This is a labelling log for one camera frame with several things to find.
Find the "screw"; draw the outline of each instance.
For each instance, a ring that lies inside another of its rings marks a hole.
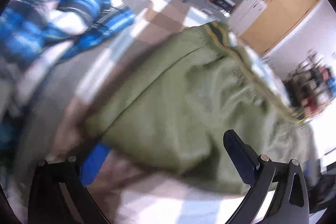
[[[292,163],[295,165],[295,166],[298,166],[299,165],[299,161],[297,159],[292,159]]]
[[[38,163],[37,163],[38,166],[42,167],[45,165],[45,160],[40,160]]]
[[[75,162],[77,160],[76,156],[70,156],[68,162]]]
[[[261,155],[260,158],[262,161],[269,161],[269,157],[267,155]]]

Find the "wooden door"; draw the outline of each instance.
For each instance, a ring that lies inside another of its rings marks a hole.
[[[265,54],[288,35],[319,0],[267,0],[267,8],[241,35],[247,44]]]

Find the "white wall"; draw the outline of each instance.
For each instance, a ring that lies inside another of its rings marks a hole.
[[[336,13],[328,0],[321,0],[312,12],[267,56],[275,73],[285,79],[287,74],[316,49],[328,65],[334,65],[336,52]]]

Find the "green blanket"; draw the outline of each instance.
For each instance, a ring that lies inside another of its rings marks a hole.
[[[241,194],[223,147],[234,129],[257,154],[301,165],[312,132],[254,75],[244,47],[231,47],[217,22],[171,36],[85,123],[91,136],[135,162],[167,170],[210,190]]]

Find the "blue object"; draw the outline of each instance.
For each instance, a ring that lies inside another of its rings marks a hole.
[[[330,91],[333,95],[333,98],[336,98],[336,81],[333,77],[330,77],[330,79],[327,82],[328,87],[330,88]]]
[[[126,5],[114,7],[110,0],[59,0],[57,10],[77,14],[87,27],[73,37],[48,21],[49,1],[11,0],[0,17],[0,55],[22,72],[51,45],[77,41],[61,58],[64,61],[131,25],[135,18]]]
[[[103,165],[111,148],[97,144],[81,166],[80,179],[84,186],[91,184]]]

